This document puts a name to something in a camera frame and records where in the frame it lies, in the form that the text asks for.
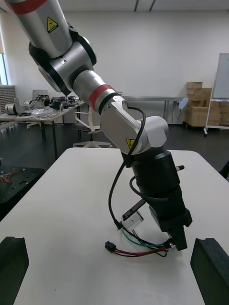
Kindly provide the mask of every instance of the gray floor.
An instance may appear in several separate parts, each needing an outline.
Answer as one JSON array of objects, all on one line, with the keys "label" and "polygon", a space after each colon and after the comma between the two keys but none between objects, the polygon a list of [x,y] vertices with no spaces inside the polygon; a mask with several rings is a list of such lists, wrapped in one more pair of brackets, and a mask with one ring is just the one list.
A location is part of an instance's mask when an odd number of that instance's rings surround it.
[{"label": "gray floor", "polygon": [[[79,142],[74,125],[56,126],[58,155],[61,155],[73,143]],[[0,158],[2,164],[37,167],[47,170],[55,161],[52,127],[46,126],[46,141],[42,140],[39,126],[29,130],[25,125],[16,125],[8,132],[0,132]],[[94,135],[98,141],[107,141],[98,133]],[[89,135],[82,134],[82,141],[89,140]],[[171,126],[166,149],[192,150],[201,154],[216,170],[220,170],[229,159],[229,131],[211,130],[207,138],[203,130],[188,130],[182,126]]]}]

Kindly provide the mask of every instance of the warning label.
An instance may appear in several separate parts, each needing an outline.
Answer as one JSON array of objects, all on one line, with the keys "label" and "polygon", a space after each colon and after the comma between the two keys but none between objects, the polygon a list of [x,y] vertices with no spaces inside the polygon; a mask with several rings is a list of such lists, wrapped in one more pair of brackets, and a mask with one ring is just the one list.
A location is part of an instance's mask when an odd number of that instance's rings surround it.
[{"label": "warning label", "polygon": [[127,142],[127,145],[129,146],[129,149],[131,149],[135,143],[135,140],[126,139],[126,142]]},{"label": "warning label", "polygon": [[48,17],[48,25],[47,25],[48,33],[50,34],[53,30],[55,30],[58,27],[59,27],[58,23]]}]

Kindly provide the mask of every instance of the red ring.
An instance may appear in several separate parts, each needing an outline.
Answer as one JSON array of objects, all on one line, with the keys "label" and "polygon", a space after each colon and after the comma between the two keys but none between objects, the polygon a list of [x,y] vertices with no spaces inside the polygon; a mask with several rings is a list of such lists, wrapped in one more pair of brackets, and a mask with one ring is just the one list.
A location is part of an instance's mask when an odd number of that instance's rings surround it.
[{"label": "red ring", "polygon": [[25,0],[23,2],[9,3],[4,0],[10,9],[12,9],[16,15],[24,15],[32,13],[43,5],[47,0]]},{"label": "red ring", "polygon": [[92,92],[92,94],[89,96],[89,102],[90,102],[90,104],[91,104],[91,106],[92,106],[92,108],[94,109],[94,105],[95,105],[95,102],[96,102],[96,100],[97,100],[97,98],[99,97],[99,95],[101,94],[101,93],[103,93],[104,91],[106,91],[107,89],[112,89],[112,90],[114,90],[114,88],[112,88],[111,86],[109,86],[109,85],[101,85],[101,86],[99,86],[99,87],[97,87],[93,92]]}]

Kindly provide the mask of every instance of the table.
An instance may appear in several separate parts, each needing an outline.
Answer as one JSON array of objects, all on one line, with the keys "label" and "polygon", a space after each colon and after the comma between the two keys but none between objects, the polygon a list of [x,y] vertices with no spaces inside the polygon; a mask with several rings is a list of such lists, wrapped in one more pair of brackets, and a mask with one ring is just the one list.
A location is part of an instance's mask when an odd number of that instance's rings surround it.
[{"label": "table", "polygon": [[135,106],[136,102],[164,102],[163,118],[168,121],[168,105],[169,102],[180,102],[185,97],[178,96],[124,96],[129,106]]},{"label": "table", "polygon": [[55,120],[63,116],[75,109],[77,111],[80,111],[80,106],[84,104],[83,101],[80,103],[76,104],[73,107],[69,107],[68,109],[64,109],[61,112],[58,112],[54,117],[48,117],[48,118],[34,118],[32,116],[17,116],[17,115],[8,115],[6,113],[0,114],[0,122],[39,122],[41,123],[41,131],[42,131],[42,138],[43,140],[46,140],[46,135],[45,135],[45,123],[46,122],[51,122],[52,123],[52,135],[53,135],[53,144],[54,144],[54,153],[55,153],[55,159],[57,160],[58,158],[58,153],[57,153],[57,146],[56,146],[56,131],[55,131]]},{"label": "table", "polygon": [[[0,223],[0,241],[25,237],[30,265],[15,305],[204,305],[190,259],[195,238],[215,238],[229,253],[229,185],[198,153],[172,151],[193,223],[186,228],[188,249],[166,258],[119,257],[106,241],[139,250],[116,230],[108,194],[122,162],[118,149],[71,148]],[[118,219],[139,197],[129,188],[125,169],[113,197]],[[150,215],[136,231],[159,243],[167,238]]]}]

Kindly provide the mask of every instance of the black cable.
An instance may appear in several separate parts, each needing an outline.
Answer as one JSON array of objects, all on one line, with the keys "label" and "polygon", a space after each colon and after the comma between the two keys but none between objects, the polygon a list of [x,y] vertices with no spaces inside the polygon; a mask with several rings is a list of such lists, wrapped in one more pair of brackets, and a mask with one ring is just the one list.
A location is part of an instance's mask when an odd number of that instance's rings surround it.
[{"label": "black cable", "polygon": [[113,191],[114,191],[114,189],[115,189],[115,186],[116,186],[116,183],[117,183],[117,181],[118,181],[118,178],[120,177],[120,175],[121,175],[121,173],[122,173],[122,171],[123,171],[123,169],[124,169],[124,167],[125,167],[125,165],[126,165],[128,159],[130,158],[132,152],[135,150],[136,146],[138,145],[138,141],[139,141],[139,139],[140,139],[140,137],[141,137],[141,135],[142,135],[142,132],[143,132],[144,127],[145,127],[145,124],[146,124],[146,115],[145,115],[145,113],[144,113],[141,109],[135,108],[135,107],[128,107],[128,109],[132,109],[132,110],[136,110],[136,111],[141,112],[143,118],[142,118],[142,124],[141,124],[140,130],[139,130],[139,132],[138,132],[138,134],[137,134],[137,136],[136,136],[135,142],[134,142],[133,146],[131,147],[131,149],[130,149],[128,155],[127,155],[126,158],[124,159],[124,161],[123,161],[123,163],[122,163],[120,169],[118,170],[118,172],[117,172],[117,174],[116,174],[116,177],[115,177],[115,179],[114,179],[114,181],[113,181],[113,183],[112,183],[110,193],[109,193],[108,208],[109,208],[111,217],[112,217],[112,219],[113,219],[113,221],[114,221],[116,227],[118,228],[118,230],[121,229],[123,226],[122,226],[122,224],[119,223],[118,220],[115,218],[115,215],[114,215],[113,210],[112,210],[111,199],[112,199]]},{"label": "black cable", "polygon": [[[137,233],[135,232],[135,230],[133,230],[133,233],[134,233],[134,235],[135,235],[135,238],[139,240],[139,236],[137,235]],[[166,257],[166,256],[167,256],[167,252],[168,252],[168,251],[165,251],[165,255],[162,255],[162,254],[159,253],[159,252],[156,252],[156,254],[157,254],[158,256],[160,256],[160,257]]]},{"label": "black cable", "polygon": [[135,194],[137,194],[138,196],[141,196],[142,199],[145,199],[146,201],[156,201],[156,202],[164,202],[164,201],[167,201],[168,198],[155,198],[155,197],[149,197],[149,196],[146,196],[146,195],[143,195],[141,192],[139,192],[138,190],[136,190],[136,188],[133,186],[133,181],[134,179],[136,179],[135,177],[132,177],[130,179],[130,188],[133,192],[135,192]]},{"label": "black cable", "polygon": [[116,255],[119,255],[119,256],[124,256],[124,257],[139,257],[140,255],[125,255],[125,254],[120,254],[120,253],[117,253],[117,252],[113,252],[114,254]]},{"label": "black cable", "polygon": [[123,229],[124,229],[128,234],[130,234],[132,237],[136,238],[140,243],[142,243],[142,244],[153,244],[153,243],[147,242],[146,240],[140,238],[139,236],[135,236],[133,233],[131,233],[130,231],[128,231],[125,227],[123,227]]}]

